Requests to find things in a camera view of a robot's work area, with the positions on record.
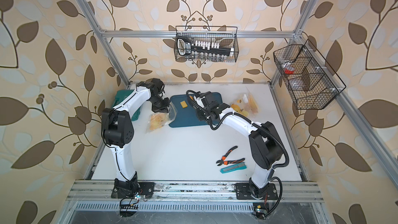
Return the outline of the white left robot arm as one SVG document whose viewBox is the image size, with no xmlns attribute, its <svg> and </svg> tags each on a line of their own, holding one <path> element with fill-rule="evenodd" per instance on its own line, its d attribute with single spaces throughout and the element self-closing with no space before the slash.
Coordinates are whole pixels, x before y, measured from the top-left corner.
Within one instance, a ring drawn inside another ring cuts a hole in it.
<svg viewBox="0 0 398 224">
<path fill-rule="evenodd" d="M 116 179 L 132 181 L 136 175 L 133 167 L 130 143 L 134 137 L 132 115 L 145 103 L 152 104 L 153 113 L 170 113 L 170 100 L 164 96 L 164 83 L 158 78 L 136 84 L 136 89 L 121 103 L 102 112 L 101 136 L 109 148 L 113 149 L 116 164 Z"/>
</svg>

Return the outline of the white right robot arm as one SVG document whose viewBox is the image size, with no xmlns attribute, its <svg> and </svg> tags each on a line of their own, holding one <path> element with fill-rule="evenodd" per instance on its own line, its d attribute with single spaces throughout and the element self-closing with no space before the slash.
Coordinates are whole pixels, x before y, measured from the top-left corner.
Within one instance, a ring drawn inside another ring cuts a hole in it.
<svg viewBox="0 0 398 224">
<path fill-rule="evenodd" d="M 195 109 L 198 120 L 206 122 L 213 131 L 226 125 L 248 138 L 251 155 L 256 163 L 249 179 L 253 189 L 265 188 L 272 181 L 276 169 L 289 165 L 289 154 L 271 122 L 252 121 L 230 105 L 219 104 L 211 92 L 188 90 L 186 96 Z"/>
</svg>

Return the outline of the teal utility knife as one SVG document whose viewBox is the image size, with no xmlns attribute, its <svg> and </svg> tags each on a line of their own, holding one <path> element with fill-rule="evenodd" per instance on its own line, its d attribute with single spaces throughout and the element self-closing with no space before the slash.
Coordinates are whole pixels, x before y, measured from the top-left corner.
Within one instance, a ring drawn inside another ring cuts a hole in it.
<svg viewBox="0 0 398 224">
<path fill-rule="evenodd" d="M 233 164 L 231 166 L 225 167 L 225 168 L 221 169 L 220 172 L 222 174 L 226 174 L 226 173 L 231 173 L 234 171 L 245 170 L 245 169 L 247 169 L 247 167 L 246 167 L 245 163 L 242 162 L 242 163 Z"/>
</svg>

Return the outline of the black socket set holder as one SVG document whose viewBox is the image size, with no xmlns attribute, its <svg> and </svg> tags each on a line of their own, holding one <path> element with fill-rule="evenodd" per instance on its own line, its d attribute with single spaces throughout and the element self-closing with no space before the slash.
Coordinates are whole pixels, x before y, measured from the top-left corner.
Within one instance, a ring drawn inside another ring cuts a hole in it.
<svg viewBox="0 0 398 224">
<path fill-rule="evenodd" d="M 175 40 L 177 53 L 180 56 L 189 56 L 196 54 L 211 54 L 231 57 L 235 55 L 234 47 L 224 47 L 221 43 L 210 41 L 199 41 L 187 37 L 177 37 Z"/>
</svg>

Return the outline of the clear resealable duck bag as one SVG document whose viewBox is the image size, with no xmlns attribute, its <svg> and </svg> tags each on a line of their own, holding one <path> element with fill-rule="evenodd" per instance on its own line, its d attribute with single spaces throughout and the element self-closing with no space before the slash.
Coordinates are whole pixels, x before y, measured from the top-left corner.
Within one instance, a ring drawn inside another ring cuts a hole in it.
<svg viewBox="0 0 398 224">
<path fill-rule="evenodd" d="M 254 117 L 259 113 L 258 104 L 248 89 L 239 95 L 236 103 L 239 107 L 239 112 L 245 117 Z"/>
</svg>

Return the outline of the red item in basket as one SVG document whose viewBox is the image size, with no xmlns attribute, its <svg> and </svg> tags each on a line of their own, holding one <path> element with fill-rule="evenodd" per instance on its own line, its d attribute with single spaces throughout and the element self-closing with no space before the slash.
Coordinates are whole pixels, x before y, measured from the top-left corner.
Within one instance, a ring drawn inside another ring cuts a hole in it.
<svg viewBox="0 0 398 224">
<path fill-rule="evenodd" d="M 291 67 L 291 66 L 284 68 L 284 73 L 286 75 L 292 75 L 292 74 L 294 74 L 294 71 L 295 71 L 294 67 Z"/>
</svg>

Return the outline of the stack of duck bags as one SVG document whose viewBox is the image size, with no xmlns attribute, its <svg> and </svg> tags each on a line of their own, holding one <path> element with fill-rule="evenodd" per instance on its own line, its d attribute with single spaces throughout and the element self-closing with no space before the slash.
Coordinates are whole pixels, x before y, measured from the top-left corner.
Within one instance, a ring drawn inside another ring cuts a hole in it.
<svg viewBox="0 0 398 224">
<path fill-rule="evenodd" d="M 173 103 L 167 108 L 167 113 L 153 113 L 149 117 L 146 132 L 150 133 L 172 123 L 177 116 L 177 109 Z"/>
</svg>

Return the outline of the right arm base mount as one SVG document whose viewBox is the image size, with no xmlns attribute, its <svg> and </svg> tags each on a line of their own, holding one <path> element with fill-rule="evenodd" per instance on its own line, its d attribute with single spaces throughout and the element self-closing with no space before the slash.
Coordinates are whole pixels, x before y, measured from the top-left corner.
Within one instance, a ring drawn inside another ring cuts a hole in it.
<svg viewBox="0 0 398 224">
<path fill-rule="evenodd" d="M 258 188 L 251 180 L 248 183 L 233 185 L 237 200 L 261 200 L 260 204 L 254 205 L 253 215 L 256 219 L 266 220 L 282 200 L 283 184 L 278 177 L 271 179 L 274 180 L 278 182 L 279 191 L 274 183 Z"/>
</svg>

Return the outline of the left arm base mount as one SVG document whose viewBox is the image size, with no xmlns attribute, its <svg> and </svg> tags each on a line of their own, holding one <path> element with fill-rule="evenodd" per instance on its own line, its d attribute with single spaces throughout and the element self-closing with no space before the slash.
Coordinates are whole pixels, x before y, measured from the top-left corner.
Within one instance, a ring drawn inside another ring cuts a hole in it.
<svg viewBox="0 0 398 224">
<path fill-rule="evenodd" d="M 141 182 L 137 180 L 137 174 L 131 180 L 114 180 L 112 199 L 119 199 L 119 215 L 131 217 L 139 209 L 140 201 L 147 201 L 154 193 L 154 182 Z"/>
</svg>

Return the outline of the dark blue tray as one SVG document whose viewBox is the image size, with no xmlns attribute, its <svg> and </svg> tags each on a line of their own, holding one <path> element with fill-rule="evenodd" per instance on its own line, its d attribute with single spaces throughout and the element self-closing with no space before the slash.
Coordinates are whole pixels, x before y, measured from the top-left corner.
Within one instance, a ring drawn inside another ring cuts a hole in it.
<svg viewBox="0 0 398 224">
<path fill-rule="evenodd" d="M 186 94 L 173 95 L 170 101 L 177 109 L 176 119 L 170 123 L 171 128 L 208 125 L 205 121 L 198 120 L 195 109 L 189 104 Z M 188 107 L 182 108 L 180 104 L 181 101 L 185 101 Z"/>
</svg>

